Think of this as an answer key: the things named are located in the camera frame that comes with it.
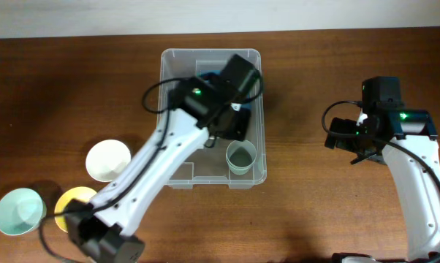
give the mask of cup rim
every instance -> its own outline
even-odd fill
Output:
[[[54,213],[60,213],[61,211],[58,211],[58,203],[59,203],[59,201],[61,201],[61,198],[65,195],[65,194],[67,194],[67,192],[69,192],[69,191],[73,191],[74,189],[76,189],[76,188],[85,188],[86,190],[92,190],[92,192],[94,192],[95,194],[97,193],[94,189],[92,189],[92,188],[90,188],[90,187],[87,187],[87,186],[75,186],[75,187],[73,187],[73,188],[71,188],[71,189],[69,189],[69,190],[67,190],[67,191],[65,191],[59,198],[58,198],[58,201],[56,202],[56,204],[54,205]],[[54,221],[56,222],[56,225],[58,226],[58,228],[60,229],[60,230],[62,230],[63,232],[66,232],[67,233],[67,230],[66,229],[63,229],[60,225],[59,225],[59,223],[58,223],[58,218],[59,217],[61,217],[61,216],[55,216],[54,217]]]
[[[230,146],[231,146],[233,143],[239,143],[239,142],[248,142],[248,143],[251,143],[251,145],[254,147],[254,151],[255,151],[254,158],[252,159],[251,163],[250,163],[248,166],[245,166],[245,167],[239,167],[239,166],[234,165],[234,164],[230,161],[230,158],[228,157],[228,149],[230,148]],[[228,147],[227,147],[227,151],[226,151],[226,153],[225,153],[225,157],[226,157],[227,163],[228,163],[229,165],[231,165],[233,168],[237,169],[237,170],[251,169],[252,165],[256,162],[256,159],[257,159],[257,148],[256,148],[256,145],[254,145],[254,143],[250,142],[249,140],[244,140],[244,141],[234,140],[234,141],[232,141],[232,142],[228,145]]]
[[[119,145],[122,145],[122,146],[125,147],[125,149],[127,149],[127,151],[129,152],[129,160],[128,160],[128,163],[126,164],[126,166],[129,164],[129,162],[132,159],[132,155],[131,155],[131,151],[130,151],[129,147],[124,142],[122,142],[120,140],[107,139],[107,140],[100,141],[100,142],[96,143],[94,146],[92,146],[92,148],[88,151],[87,156],[86,156],[86,170],[87,170],[88,175],[90,175],[90,177],[92,177],[94,180],[97,180],[97,181],[103,182],[103,183],[111,182],[114,179],[113,180],[102,180],[101,178],[98,178],[96,175],[94,175],[92,172],[90,172],[90,169],[89,169],[90,164],[89,164],[88,157],[91,154],[96,153],[96,150],[95,150],[96,146],[101,145],[101,144],[106,143],[106,142],[117,142]]]
[[[5,194],[2,198],[1,198],[1,200],[0,200],[0,204],[1,204],[1,201],[3,201],[4,200],[4,198],[6,198],[8,195],[10,195],[10,194],[12,194],[13,192],[15,192],[15,191],[29,191],[30,192],[30,194],[33,194],[35,197],[37,197],[37,199],[39,199],[40,201],[41,201],[41,203],[42,203],[42,205],[41,206],[39,206],[39,209],[41,209],[41,216],[40,216],[40,219],[36,222],[36,223],[34,223],[33,225],[31,225],[31,227],[29,228],[29,229],[27,229],[26,231],[24,231],[24,232],[21,232],[21,233],[18,233],[18,234],[10,234],[10,233],[7,233],[7,232],[4,232],[1,228],[0,228],[0,232],[2,233],[2,234],[4,234],[4,235],[8,235],[8,236],[18,236],[18,235],[23,235],[23,234],[26,234],[26,233],[28,233],[28,232],[31,232],[31,231],[33,231],[33,230],[35,230],[36,228],[37,228],[37,226],[39,225],[39,223],[40,223],[40,221],[42,220],[42,218],[43,218],[43,208],[44,208],[44,206],[45,206],[45,203],[44,203],[44,201],[43,201],[43,198],[35,191],[35,190],[33,190],[33,189],[30,189],[30,188],[17,188],[17,189],[14,189],[14,190],[12,190],[12,191],[10,191],[10,192],[8,192],[7,194]]]

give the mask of wood grain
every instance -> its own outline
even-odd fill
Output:
[[[330,103],[360,99],[360,83],[399,76],[409,107],[431,112],[440,144],[440,28],[288,31],[0,40],[0,199],[37,189],[53,209],[63,191],[100,189],[89,148],[116,138],[137,150],[155,127],[140,97],[169,47],[252,47],[262,55],[268,178],[250,190],[165,187],[137,235],[143,262],[305,262],[333,252],[406,255],[406,232],[387,167],[350,166],[324,148]],[[331,115],[355,119],[342,106]],[[54,223],[61,254],[83,260]],[[0,262],[51,262],[37,233],[0,233]]]

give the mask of teal cup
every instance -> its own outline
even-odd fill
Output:
[[[33,231],[45,216],[45,203],[31,189],[15,189],[0,201],[0,231],[6,235],[23,235]]]
[[[246,174],[256,161],[256,156],[256,147],[248,140],[234,141],[227,147],[228,167],[236,175]]]

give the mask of transparent container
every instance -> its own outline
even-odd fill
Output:
[[[261,57],[254,49],[168,49],[162,54],[160,80],[172,77],[191,77],[207,72],[220,72],[228,60],[238,54],[251,62],[261,71]],[[175,83],[160,87],[159,110],[166,107],[167,93]],[[259,90],[257,83],[250,96]],[[226,184],[230,188],[248,189],[264,182],[267,176],[265,161],[264,110],[262,96],[251,104],[251,119],[246,133],[246,140],[252,142],[257,150],[253,167],[244,175],[230,172],[226,152],[230,140],[217,139],[214,148],[196,150],[179,167],[168,181],[173,188],[192,188],[195,184]]]

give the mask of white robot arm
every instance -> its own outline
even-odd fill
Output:
[[[433,121],[426,111],[404,109],[395,77],[366,80],[362,90],[362,102],[333,105],[354,103],[362,111],[356,122],[334,118],[330,130],[323,122],[329,134],[325,145],[356,153],[358,157],[352,164],[368,159],[389,167],[405,218],[408,260],[437,262],[440,260],[440,162]],[[375,260],[355,254],[334,254],[333,262]]]
[[[144,106],[165,114],[126,169],[89,203],[72,200],[64,211],[70,240],[95,262],[137,261],[144,243],[134,233],[155,196],[209,137],[244,140],[251,114],[231,104],[252,102],[263,90],[260,72],[240,56],[233,56],[219,75],[172,80],[179,83],[168,93],[167,109]],[[256,95],[248,97],[257,81]]]

